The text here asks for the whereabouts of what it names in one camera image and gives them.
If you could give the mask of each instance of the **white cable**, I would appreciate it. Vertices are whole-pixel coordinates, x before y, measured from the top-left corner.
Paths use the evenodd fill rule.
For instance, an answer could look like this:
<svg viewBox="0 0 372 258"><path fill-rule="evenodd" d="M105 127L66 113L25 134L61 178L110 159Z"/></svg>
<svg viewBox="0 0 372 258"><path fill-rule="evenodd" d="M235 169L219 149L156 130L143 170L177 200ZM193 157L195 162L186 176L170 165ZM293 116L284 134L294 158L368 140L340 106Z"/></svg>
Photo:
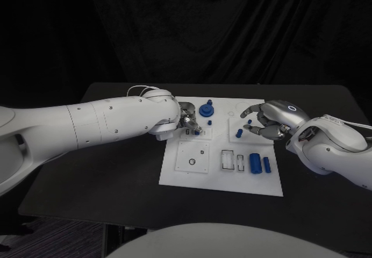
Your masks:
<svg viewBox="0 0 372 258"><path fill-rule="evenodd" d="M345 122L346 124L350 124L350 125L353 125L353 126L358 126L358 127L362 127L362 128L366 128L366 129L371 129L372 130L372 126L369 126L369 125L363 125L363 124L358 124L358 123L352 123L352 122L348 122L348 121L345 121L345 120L342 120L342 119L339 119L339 118L336 118L336 117L333 117L333 116L330 116L330 115L323 115L324 117L329 117L329 118L335 118L336 120L339 120L340 122Z"/></svg>
<svg viewBox="0 0 372 258"><path fill-rule="evenodd" d="M154 86L136 85L136 86L131 86L131 87L130 87L130 89L128 89L128 91L127 91L127 96L128 96L128 94L130 94L130 90L131 90L133 88L136 88L136 87L146 87L146 89L160 90L160 89L159 89L157 87L154 87Z"/></svg>

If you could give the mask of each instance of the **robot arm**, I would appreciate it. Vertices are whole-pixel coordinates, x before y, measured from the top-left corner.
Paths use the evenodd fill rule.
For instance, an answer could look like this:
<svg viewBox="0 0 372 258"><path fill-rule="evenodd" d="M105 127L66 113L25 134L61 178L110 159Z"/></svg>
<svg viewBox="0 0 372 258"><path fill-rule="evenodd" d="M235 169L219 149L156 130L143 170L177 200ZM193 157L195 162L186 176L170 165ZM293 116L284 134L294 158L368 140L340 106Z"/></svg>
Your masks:
<svg viewBox="0 0 372 258"><path fill-rule="evenodd" d="M247 130L271 140L281 140L290 133L293 137L286 148L299 155L313 172L327 175L335 171L358 186L372 189L372 144L346 124L372 127L329 115L310 119L304 111L286 101L251 106L241 117L252 112L258 112L257 119L264 128L244 125Z"/></svg>
<svg viewBox="0 0 372 258"><path fill-rule="evenodd" d="M39 165L75 149L146 133L166 140L183 126L202 131L193 112L166 90L40 109L0 107L0 195Z"/></svg>

